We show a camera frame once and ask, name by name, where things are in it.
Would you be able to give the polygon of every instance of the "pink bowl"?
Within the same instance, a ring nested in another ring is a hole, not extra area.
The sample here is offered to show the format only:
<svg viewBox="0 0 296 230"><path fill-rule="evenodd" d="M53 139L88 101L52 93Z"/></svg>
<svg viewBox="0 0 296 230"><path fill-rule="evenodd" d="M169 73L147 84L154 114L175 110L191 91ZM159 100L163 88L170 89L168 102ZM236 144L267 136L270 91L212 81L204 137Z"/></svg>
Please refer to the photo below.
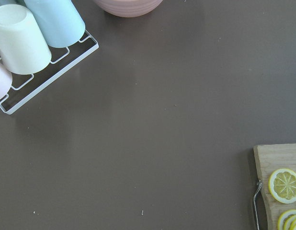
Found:
<svg viewBox="0 0 296 230"><path fill-rule="evenodd" d="M155 9L162 0L94 0L103 10L119 17L137 17Z"/></svg>

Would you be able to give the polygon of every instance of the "wooden cutting board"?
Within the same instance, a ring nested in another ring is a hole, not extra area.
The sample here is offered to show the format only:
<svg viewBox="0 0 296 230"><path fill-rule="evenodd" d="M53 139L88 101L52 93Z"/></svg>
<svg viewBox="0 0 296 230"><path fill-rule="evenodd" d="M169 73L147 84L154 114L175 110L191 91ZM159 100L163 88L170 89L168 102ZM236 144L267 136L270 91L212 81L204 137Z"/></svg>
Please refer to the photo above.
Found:
<svg viewBox="0 0 296 230"><path fill-rule="evenodd" d="M278 218L284 211L296 209L296 202L282 204L269 192L268 180L273 171L289 168L296 172L296 144L258 145L254 148L258 179L262 181L261 194L264 200L268 230L277 230Z"/></svg>

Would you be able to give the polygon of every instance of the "light blue cup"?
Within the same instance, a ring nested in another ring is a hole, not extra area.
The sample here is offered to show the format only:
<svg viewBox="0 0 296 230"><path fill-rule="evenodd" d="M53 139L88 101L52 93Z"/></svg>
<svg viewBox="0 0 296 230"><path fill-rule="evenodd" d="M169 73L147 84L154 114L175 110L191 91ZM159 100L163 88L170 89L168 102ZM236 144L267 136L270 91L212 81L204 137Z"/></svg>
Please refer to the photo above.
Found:
<svg viewBox="0 0 296 230"><path fill-rule="evenodd" d="M24 0L49 46L68 47L85 32L85 23L71 0Z"/></svg>
<svg viewBox="0 0 296 230"><path fill-rule="evenodd" d="M6 5L6 4L16 4L14 0L0 0L0 6Z"/></svg>

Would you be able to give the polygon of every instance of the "gray tabletop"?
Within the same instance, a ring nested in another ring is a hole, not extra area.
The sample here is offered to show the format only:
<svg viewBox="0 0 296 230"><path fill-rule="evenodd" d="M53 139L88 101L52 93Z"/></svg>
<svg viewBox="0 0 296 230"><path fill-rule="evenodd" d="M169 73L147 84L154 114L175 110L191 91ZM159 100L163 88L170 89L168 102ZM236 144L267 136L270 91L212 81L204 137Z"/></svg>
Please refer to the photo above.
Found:
<svg viewBox="0 0 296 230"><path fill-rule="evenodd" d="M0 230L255 229L252 148L296 143L296 0L74 4L100 48L0 110Z"/></svg>

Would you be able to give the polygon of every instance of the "dish drying rack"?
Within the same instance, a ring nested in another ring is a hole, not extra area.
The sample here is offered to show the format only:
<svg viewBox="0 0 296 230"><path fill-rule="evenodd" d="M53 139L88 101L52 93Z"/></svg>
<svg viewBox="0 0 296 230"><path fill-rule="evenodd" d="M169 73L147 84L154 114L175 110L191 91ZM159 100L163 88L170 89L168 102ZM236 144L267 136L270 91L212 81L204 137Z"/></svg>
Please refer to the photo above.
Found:
<svg viewBox="0 0 296 230"><path fill-rule="evenodd" d="M98 42L86 30L82 38L69 47L50 47L52 59L54 60L51 59L45 69L31 75L12 73L13 84L8 93L0 99L0 109L4 113L11 115L98 48Z"/></svg>

